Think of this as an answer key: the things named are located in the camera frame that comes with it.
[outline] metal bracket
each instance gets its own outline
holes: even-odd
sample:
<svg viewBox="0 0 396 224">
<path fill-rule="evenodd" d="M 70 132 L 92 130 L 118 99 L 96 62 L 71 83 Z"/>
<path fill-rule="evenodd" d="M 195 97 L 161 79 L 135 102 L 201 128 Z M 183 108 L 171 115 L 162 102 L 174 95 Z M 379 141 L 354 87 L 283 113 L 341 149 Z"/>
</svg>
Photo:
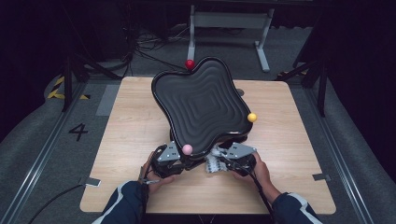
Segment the metal bracket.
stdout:
<svg viewBox="0 0 396 224">
<path fill-rule="evenodd" d="M 223 157 L 230 160 L 235 160 L 246 157 L 255 151 L 257 151 L 255 147 L 248 147 L 234 142 L 233 145 L 228 150 L 226 150 L 227 154 L 223 155 Z"/>
<path fill-rule="evenodd" d="M 317 174 L 317 175 L 312 175 L 312 176 L 314 177 L 315 181 L 323 180 L 323 179 L 326 181 L 332 180 L 329 175 L 325 175 L 325 174 Z"/>
<path fill-rule="evenodd" d="M 78 181 L 79 185 L 92 186 L 92 187 L 99 187 L 100 183 L 101 183 L 100 179 L 95 179 L 91 177 L 82 177 Z"/>
<path fill-rule="evenodd" d="M 175 145 L 175 141 L 172 141 L 166 149 L 163 151 L 161 156 L 157 159 L 157 161 L 177 161 L 180 159 L 180 155 L 178 154 L 177 147 Z"/>
</svg>

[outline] wooden tabletop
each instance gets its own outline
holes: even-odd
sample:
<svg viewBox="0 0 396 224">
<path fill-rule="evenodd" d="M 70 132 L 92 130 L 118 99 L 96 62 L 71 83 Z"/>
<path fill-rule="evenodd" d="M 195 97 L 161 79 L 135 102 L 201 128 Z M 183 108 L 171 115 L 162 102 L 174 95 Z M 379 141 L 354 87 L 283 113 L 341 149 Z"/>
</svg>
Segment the wooden tabletop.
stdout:
<svg viewBox="0 0 396 224">
<path fill-rule="evenodd" d="M 102 212 L 121 183 L 136 180 L 150 152 L 169 143 L 169 124 L 151 94 L 151 77 L 126 77 L 120 85 L 91 177 L 100 187 L 85 189 L 80 208 Z M 335 205 L 288 85 L 274 81 L 235 80 L 243 99 L 258 116 L 245 145 L 258 149 L 280 191 L 305 197 L 318 214 Z M 148 213 L 267 214 L 259 194 L 230 173 L 208 174 L 202 164 L 151 194 Z"/>
</svg>

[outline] yellow and black tape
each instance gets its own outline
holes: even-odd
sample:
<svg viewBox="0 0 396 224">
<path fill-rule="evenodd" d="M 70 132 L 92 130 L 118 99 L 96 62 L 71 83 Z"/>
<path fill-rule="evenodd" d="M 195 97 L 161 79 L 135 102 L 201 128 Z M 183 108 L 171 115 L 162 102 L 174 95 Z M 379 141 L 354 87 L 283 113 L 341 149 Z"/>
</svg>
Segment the yellow and black tape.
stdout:
<svg viewBox="0 0 396 224">
<path fill-rule="evenodd" d="M 64 99 L 63 93 L 58 93 L 59 88 L 64 83 L 64 75 L 60 75 L 58 80 L 56 80 L 55 85 L 53 85 L 51 92 L 49 93 L 48 99 L 50 98 L 57 98 L 57 99 Z M 91 99 L 90 95 L 83 94 L 79 97 L 80 100 L 89 100 Z"/>
</svg>

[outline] wavy ridged surface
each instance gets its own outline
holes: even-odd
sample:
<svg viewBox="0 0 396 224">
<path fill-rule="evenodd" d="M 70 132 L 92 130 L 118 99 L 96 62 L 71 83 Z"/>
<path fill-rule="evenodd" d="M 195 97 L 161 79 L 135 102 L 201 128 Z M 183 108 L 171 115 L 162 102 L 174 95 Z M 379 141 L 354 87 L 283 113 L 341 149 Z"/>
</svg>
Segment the wavy ridged surface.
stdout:
<svg viewBox="0 0 396 224">
<path fill-rule="evenodd" d="M 225 65 L 199 63 L 191 74 L 161 74 L 154 94 L 179 146 L 190 144 L 203 157 L 221 138 L 246 135 L 252 127 L 249 109 L 238 95 Z"/>
</svg>

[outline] hand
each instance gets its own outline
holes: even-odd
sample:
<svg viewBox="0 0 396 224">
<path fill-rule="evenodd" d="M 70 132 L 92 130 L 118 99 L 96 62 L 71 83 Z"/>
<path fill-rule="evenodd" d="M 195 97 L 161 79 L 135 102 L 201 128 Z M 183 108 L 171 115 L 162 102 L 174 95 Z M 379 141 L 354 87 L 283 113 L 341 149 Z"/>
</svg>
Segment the hand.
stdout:
<svg viewBox="0 0 396 224">
<path fill-rule="evenodd" d="M 154 172 L 152 171 L 152 167 L 151 166 L 149 167 L 149 161 L 150 161 L 151 157 L 153 156 L 153 154 L 154 154 L 154 152 L 151 152 L 151 154 L 148 156 L 148 160 L 143 165 L 142 175 L 144 175 L 146 173 L 146 170 L 148 169 L 147 179 L 148 180 L 160 180 L 160 182 L 157 182 L 157 183 L 154 183 L 154 184 L 149 184 L 148 185 L 149 193 L 154 193 L 155 191 L 160 189 L 162 185 L 170 184 L 176 178 L 174 175 L 171 175 L 171 176 L 168 176 L 168 177 L 162 179 L 159 176 L 154 174 Z"/>
<path fill-rule="evenodd" d="M 272 184 L 268 167 L 265 162 L 262 161 L 260 155 L 257 152 L 254 152 L 253 156 L 256 159 L 254 174 L 260 185 L 262 186 L 262 191 L 264 192 L 264 195 L 267 198 L 268 202 L 272 203 L 277 198 L 277 196 L 280 195 L 280 191 L 277 190 L 276 187 Z M 241 176 L 234 171 L 232 171 L 232 173 L 235 179 L 243 180 L 248 183 L 253 189 L 258 190 L 256 184 L 253 181 L 253 178 L 251 178 L 250 175 Z"/>
</svg>

